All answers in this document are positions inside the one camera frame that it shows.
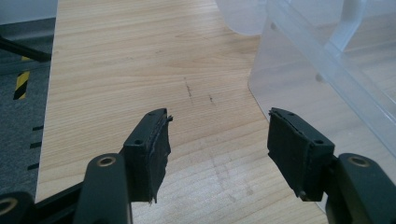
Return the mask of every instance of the transparent plastic bin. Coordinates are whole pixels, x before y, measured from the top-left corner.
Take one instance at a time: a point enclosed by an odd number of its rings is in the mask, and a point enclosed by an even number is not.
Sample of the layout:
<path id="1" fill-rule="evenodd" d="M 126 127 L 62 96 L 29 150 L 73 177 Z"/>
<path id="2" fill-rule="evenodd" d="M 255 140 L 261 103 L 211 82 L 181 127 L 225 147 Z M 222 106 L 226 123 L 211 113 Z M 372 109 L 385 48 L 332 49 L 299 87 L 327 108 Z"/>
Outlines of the transparent plastic bin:
<path id="1" fill-rule="evenodd" d="M 396 183 L 396 1 L 268 0 L 264 9 L 249 87 L 265 116 L 298 114 L 336 155 L 371 158 Z"/>
<path id="2" fill-rule="evenodd" d="M 241 35 L 259 35 L 265 24 L 266 0 L 216 0 L 228 27 Z"/>

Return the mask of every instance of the gray carpet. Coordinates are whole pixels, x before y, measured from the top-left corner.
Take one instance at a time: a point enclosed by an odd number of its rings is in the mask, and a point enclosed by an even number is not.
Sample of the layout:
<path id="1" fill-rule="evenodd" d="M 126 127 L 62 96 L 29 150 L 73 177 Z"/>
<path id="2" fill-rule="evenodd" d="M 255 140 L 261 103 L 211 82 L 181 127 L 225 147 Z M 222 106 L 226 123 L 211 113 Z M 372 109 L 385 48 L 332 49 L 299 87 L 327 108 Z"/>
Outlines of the gray carpet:
<path id="1" fill-rule="evenodd" d="M 0 26 L 0 35 L 32 49 L 51 53 L 55 19 Z M 27 85 L 17 79 L 29 71 Z M 23 63 L 0 49 L 0 194 L 27 191 L 35 197 L 50 63 Z"/>

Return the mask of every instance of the black metal frame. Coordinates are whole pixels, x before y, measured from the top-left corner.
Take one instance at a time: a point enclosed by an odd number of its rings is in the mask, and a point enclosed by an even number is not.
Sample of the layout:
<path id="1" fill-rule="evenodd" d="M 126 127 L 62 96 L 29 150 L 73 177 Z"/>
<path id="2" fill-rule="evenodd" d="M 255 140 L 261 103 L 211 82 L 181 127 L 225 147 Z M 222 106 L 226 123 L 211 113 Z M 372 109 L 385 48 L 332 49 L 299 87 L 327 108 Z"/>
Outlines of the black metal frame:
<path id="1" fill-rule="evenodd" d="M 47 62 L 51 60 L 52 55 L 46 52 L 42 52 L 36 49 L 31 49 L 25 47 L 23 45 L 17 44 L 13 41 L 7 40 L 0 36 L 0 49 L 7 50 L 9 52 L 25 56 L 29 59 L 38 61 L 38 62 Z"/>

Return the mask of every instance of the hazard stripe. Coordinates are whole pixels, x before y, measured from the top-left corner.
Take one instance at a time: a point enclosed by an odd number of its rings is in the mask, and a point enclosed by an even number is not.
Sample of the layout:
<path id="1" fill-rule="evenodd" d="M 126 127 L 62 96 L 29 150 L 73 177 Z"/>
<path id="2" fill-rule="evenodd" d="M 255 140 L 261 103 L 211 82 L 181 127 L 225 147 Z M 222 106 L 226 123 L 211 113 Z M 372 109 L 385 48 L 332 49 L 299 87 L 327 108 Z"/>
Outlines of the hazard stripe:
<path id="1" fill-rule="evenodd" d="M 21 60 L 28 61 L 30 59 L 22 56 Z M 15 92 L 14 92 L 14 100 L 21 100 L 26 98 L 27 81 L 29 79 L 29 76 L 30 76 L 30 71 L 25 71 L 18 75 L 17 85 L 15 87 Z"/>

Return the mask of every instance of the light wood tabletop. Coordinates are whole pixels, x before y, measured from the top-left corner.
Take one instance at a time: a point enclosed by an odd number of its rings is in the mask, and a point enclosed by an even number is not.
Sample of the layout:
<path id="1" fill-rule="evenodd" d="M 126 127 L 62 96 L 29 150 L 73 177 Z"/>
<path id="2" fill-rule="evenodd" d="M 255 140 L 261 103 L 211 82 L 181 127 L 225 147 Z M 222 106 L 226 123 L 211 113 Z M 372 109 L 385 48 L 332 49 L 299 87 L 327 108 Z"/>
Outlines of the light wood tabletop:
<path id="1" fill-rule="evenodd" d="M 135 223 L 327 223 L 267 155 L 248 89 L 259 41 L 229 30 L 213 0 L 60 0 L 36 200 L 166 107 L 166 177 L 158 203 L 133 203 Z"/>

